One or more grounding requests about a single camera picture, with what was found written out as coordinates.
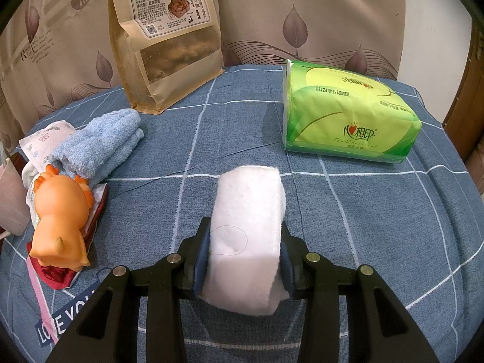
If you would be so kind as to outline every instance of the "snack bag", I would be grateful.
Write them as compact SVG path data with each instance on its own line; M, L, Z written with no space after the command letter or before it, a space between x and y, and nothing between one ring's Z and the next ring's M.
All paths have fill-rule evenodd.
M286 150L402 162L422 127L388 86L354 72L287 60Z
M159 114L223 72L213 0L108 0L114 57L130 104Z

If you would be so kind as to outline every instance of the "qr code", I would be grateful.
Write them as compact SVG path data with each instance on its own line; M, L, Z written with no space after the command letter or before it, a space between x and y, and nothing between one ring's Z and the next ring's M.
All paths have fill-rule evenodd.
M148 30L148 32L150 34L156 34L158 31L156 30L156 28L154 28L154 26L150 25L150 26L146 26L146 29Z

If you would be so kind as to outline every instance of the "beige curtain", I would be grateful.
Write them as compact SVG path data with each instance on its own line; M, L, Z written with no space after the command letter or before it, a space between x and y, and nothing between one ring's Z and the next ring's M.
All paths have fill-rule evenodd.
M405 0L219 0L226 65L299 59L395 79Z
M214 0L227 66L286 58L396 78L405 0ZM25 0L0 36L0 140L119 84L107 0Z
M0 36L0 81L10 152L39 118L120 84L107 0L24 0Z

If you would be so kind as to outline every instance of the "blue plaid tablecloth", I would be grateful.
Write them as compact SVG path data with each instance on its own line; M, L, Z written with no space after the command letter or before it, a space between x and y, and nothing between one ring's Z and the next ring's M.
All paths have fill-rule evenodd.
M159 116L141 116L145 138L107 179L110 197L89 253L92 266L74 286L53 291L28 278L25 244L9 237L0 260L0 320L29 361L42 363L52 339L116 265L138 269L175 251L210 215L217 178L240 165L279 168L291 234L333 263L368 263L406 305L441 362L451 363L484 317L484 207L463 162L418 92L393 88L423 122L400 165L285 152L281 144L282 72L278 66L232 67ZM129 107L121 87L72 103L39 121L76 128ZM45 332L48 307L55 337ZM144 361L146 301L139 321ZM348 360L341 299L340 361ZM268 317L182 302L189 362L296 362L304 302L281 302Z

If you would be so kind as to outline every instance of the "white paper bag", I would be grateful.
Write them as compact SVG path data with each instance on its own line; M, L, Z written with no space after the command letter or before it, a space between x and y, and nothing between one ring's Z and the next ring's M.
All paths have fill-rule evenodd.
M76 129L67 121L55 121L20 139L20 147L38 172L42 173L50 163L52 151L75 132Z
M24 232L30 220L26 194L22 179L8 158L7 165L0 166L0 227L16 236Z

